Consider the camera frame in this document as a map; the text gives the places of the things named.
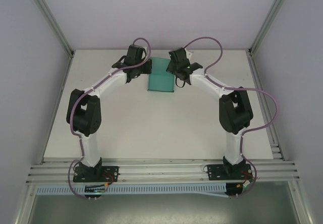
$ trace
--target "black joint housing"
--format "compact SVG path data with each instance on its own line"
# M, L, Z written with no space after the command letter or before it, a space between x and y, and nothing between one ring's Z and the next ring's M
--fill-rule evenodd
M246 163L245 159L243 159L238 164L232 165L227 161L226 157L223 157L223 168L229 177L236 173L241 175L241 171L245 171L246 167L250 167L250 165Z
M145 52L145 49L141 46L130 45L127 51L127 55L123 56L118 62L112 65L112 68L121 69L128 66L134 66L143 62L142 55ZM152 61L148 60L143 65L133 68L125 69L124 73L127 74L127 81L129 83L132 79L137 78L140 74L151 74Z
M253 112L247 91L235 90L219 99L220 124L227 132L238 132L250 126Z
M77 99L84 94L84 91L74 89L70 96L69 107L67 110L66 121L70 123L70 116L73 105ZM101 106L100 99L94 95L85 96L76 106L73 117L73 130L83 133L86 137L95 133L101 125Z
M191 85L190 75L197 69L202 69L202 65L198 63L191 64L186 57L186 51L180 47L169 51L171 61L166 69L167 72L175 75L180 80Z

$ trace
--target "wire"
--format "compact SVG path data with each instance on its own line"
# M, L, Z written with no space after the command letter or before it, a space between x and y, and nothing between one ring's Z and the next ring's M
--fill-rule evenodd
M147 56L147 52L146 49L143 49L143 52L145 53L145 57Z
M183 83L183 85L182 85L182 87L180 87L180 86L178 86L178 84L177 84L177 80L178 80L178 77L176 77L176 79L175 79L175 84L176 84L176 86L177 87L179 87L179 88L184 88L184 86L185 86L185 81L184 81L184 83Z
M111 184L113 184L113 182L114 182L114 178L113 178L113 176L111 175L111 174L109 174L107 171L105 171L106 173L107 173L107 175L109 175L110 177L111 177Z
M107 176L105 176L104 174L102 174L103 177L105 177L105 180L109 180Z
M253 175L251 175L251 174L249 174L249 173L246 173L246 172L244 172L244 171L241 171L241 173L243 173L243 174L244 174L244 176L250 176L250 177L252 177L252 178L253 178Z
M71 168L72 168L72 165L73 163L77 162L77 161L82 161L83 158L85 157L85 153L84 153L84 147L83 147L83 142L82 142L82 136L81 134L78 134L74 131L73 129L73 118L74 118L74 114L75 114L75 110L76 110L76 107L77 105L81 102L81 100L87 96L89 93L92 93L94 90L96 90L98 87L100 87L103 83L105 83L108 79L110 79L114 74L118 73L119 71L121 70L126 70L126 69L133 69L133 68L137 68L137 67L140 67L142 65L144 65L150 58L150 55L151 55L151 46L150 46L150 43L147 39L143 38L143 37L138 37L137 39L135 39L133 41L132 44L135 44L137 41L139 40L143 40L147 43L147 47L148 47L148 55L146 56L146 58L144 59L144 61L142 61L141 63L137 64L137 65L133 65L133 66L127 66L127 67L124 67L124 68L121 68L121 69L117 69L115 70L114 72L112 72L111 74L108 74L105 78L103 78L101 81L99 81L96 85L94 85L91 89L87 90L86 92L84 92L74 103L73 107L72 107L72 111L71 111L71 115L70 115L70 130L71 130L71 133L74 135L74 136L77 136L79 137L79 144L80 144L80 148L81 148L81 153L82 153L82 157L80 159L76 159L74 161L72 161L70 167L69 167L69 171L68 171L68 184L69 184L69 187L72 191L72 193L81 198L81 199L87 199L85 196L82 196L82 195L79 195L77 194L73 188L72 188L72 185L71 185L71 180L70 180L70 172L71 172Z
M77 164L79 164L80 163L80 161L78 161L75 165L74 165L74 167L73 167L73 171L75 172L75 167L76 167L76 165Z
M192 192L192 194L210 195L210 196L229 198L228 195L221 195L221 194L215 194L215 193L210 193L210 192Z
M265 91L263 91L263 90L261 90L261 89L255 89L255 88L234 88L234 87L227 87L227 86L221 85L221 84L219 84L219 83L215 82L214 80L212 80L212 79L207 75L207 70L208 70L209 68L213 67L213 66L214 66L217 62L219 62L219 61L220 61L220 59L222 58L222 55L223 55L223 47L222 47L221 43L220 43L218 40L216 40L215 38L213 38L213 37L203 36L203 37L199 37L199 38L197 38L197 39L194 39L194 40L190 41L186 46L184 46L184 48L188 47L188 46L189 46L190 44L192 44L193 42L198 41L198 40L202 40L202 39L210 39L210 40L213 40L213 41L215 41L215 42L219 45L219 47L220 47L220 56L219 56L219 58L218 58L214 63L212 63L212 64L210 64L209 66L207 66L207 67L205 68L205 70L204 70L205 77L206 77L206 78L207 78L207 79L208 79L212 84L214 84L214 85L216 85L217 87L220 87L220 88L222 88L222 89L224 89L224 90L256 91L256 92L259 92L259 93L262 93L262 94L267 95L269 98L271 98L271 100L272 100L272 101L274 102L274 104L275 104L275 115L274 115L274 117L273 117L273 118L272 118L272 119L271 119L267 124L265 124L265 125L263 125L263 126L261 126L261 127L256 127L256 128L248 129L248 130L244 131L244 132L241 134L241 138L240 138L240 155L241 155L241 156L242 156L242 158L243 158L244 160L246 160L246 162L248 162L248 163L253 167L253 169L254 169L254 181L252 182L251 187L250 187L247 191L245 191L245 192L243 192L243 193L241 193L241 194L239 195L239 196L242 196L242 195L245 195L246 193L248 193L251 189L253 189L254 185L256 184L256 180L257 180L257 169L256 169L255 165L254 165L250 160L248 160L248 159L245 157L245 155L243 154L243 151L242 151L242 146L243 146L243 136L244 136L246 133L248 133L248 132L253 132L253 131L261 130L261 129L264 129L264 128L266 128L266 127L270 126L270 125L271 125L271 124L276 120L276 118L277 118L277 115L278 115L278 103L277 103L276 99L275 99L272 95L270 95L269 93L267 93L267 92L265 92Z
M204 173L208 173L208 171L205 171L204 169L205 169L205 167L207 167L207 165L205 165L204 167L203 167L203 172Z
M247 181L247 176L244 176L244 182L242 184L244 184Z

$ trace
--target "metal extrusion profile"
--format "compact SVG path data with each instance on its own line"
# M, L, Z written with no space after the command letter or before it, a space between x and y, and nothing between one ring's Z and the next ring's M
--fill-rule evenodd
M25 186L22 193L23 200L21 201L21 205L16 216L15 224L28 223L29 217L32 212L37 190L38 190L37 186L34 186L34 185Z
M299 188L299 183L296 181L289 181L288 186L291 193L291 198L294 202L295 209L297 212L297 216L301 224L313 224L313 220L311 218L310 209L308 203L304 201L304 196L302 196L302 192Z
M70 162L67 158L44 159L42 165L32 166L27 185L66 185ZM299 175L293 161L254 160L260 182L298 181ZM119 166L118 184L182 184L182 183L232 183L209 181L204 166L222 164L221 160L108 160L102 165Z
M53 14L51 13L48 5L46 4L45 0L34 0L36 5L38 6L39 10L41 13L44 15L46 21L48 22L49 26L51 27L52 31L55 33L57 36L58 40L62 44L64 50L66 53L70 56L70 58L73 55L73 51L67 42L64 34L62 33L62 30L60 29L57 21L55 20Z
M260 31L258 32L251 48L250 48L250 55L253 57L259 47L260 44L262 43L264 37L266 36L267 32L269 31L273 21L275 20L279 10L281 9L282 5L284 4L285 0L274 0L274 3L272 5L272 7L269 10L269 13L260 29Z
M249 61L249 66L250 66L250 70L251 70L254 84L257 89L263 89L255 62L254 62L253 58L250 56L248 51L246 51L246 54L247 54L247 58ZM261 112L263 113L263 117L265 119L265 122L267 123L273 118L273 116L269 110L269 105L266 100L266 97L263 94L260 94L258 92L257 92L257 95L258 95L258 99L259 99L259 103L260 103L260 107L261 107ZM280 159L288 160L289 157L288 157L287 151L285 150L283 144L279 140L279 135L278 135L276 124L273 123L271 126L269 126L268 131L269 131L270 137L273 141L273 144L271 144L271 148L272 148L272 153L273 153L274 159L280 158Z
M71 69L71 65L72 65L72 62L73 62L73 58L74 58L74 54L69 59L68 66L66 67L66 71L64 73L64 78L63 78L62 83L61 83L61 90L60 90L59 96L58 96L58 98L57 98L57 100L55 102L54 112L53 112L53 114L51 115L51 118L50 118L50 128L48 129L48 131L46 133L46 144L43 146L43 149L40 151L41 154L40 154L39 159L37 160L39 164L41 164L42 161L43 161L43 159L44 159L44 155L45 155L45 152L46 152L46 148L47 148L47 144L48 144L48 141L49 141L50 133L51 133L52 127L54 125L54 120L55 120L57 111L59 109L59 105L60 105L60 102L61 102L61 99L62 99L62 95L63 95L63 90L64 90L64 87L65 87L65 83L67 81L67 76L68 76L68 74L70 72L70 69Z

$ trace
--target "gray floor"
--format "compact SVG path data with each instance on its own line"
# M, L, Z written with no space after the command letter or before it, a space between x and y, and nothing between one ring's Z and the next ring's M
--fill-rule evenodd
M287 183L258 183L238 200L198 194L114 195L97 202L74 196L37 196L29 223L299 222Z

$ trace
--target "black mounting plate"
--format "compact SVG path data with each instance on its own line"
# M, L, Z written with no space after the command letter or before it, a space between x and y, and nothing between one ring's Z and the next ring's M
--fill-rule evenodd
M244 164L239 172L228 176L223 164L209 164L206 167L208 180L244 180L245 175L241 173L241 171L249 173L249 170L251 170L251 166L249 164Z
M75 167L75 172L78 172L79 166ZM119 175L119 167L118 166L101 166L102 168L102 175L97 179L96 177L87 176L86 178L80 176L80 175L74 175L73 182L75 183L89 183L89 182L103 182L106 183L105 176L110 180L112 176L113 182L118 181L118 175Z

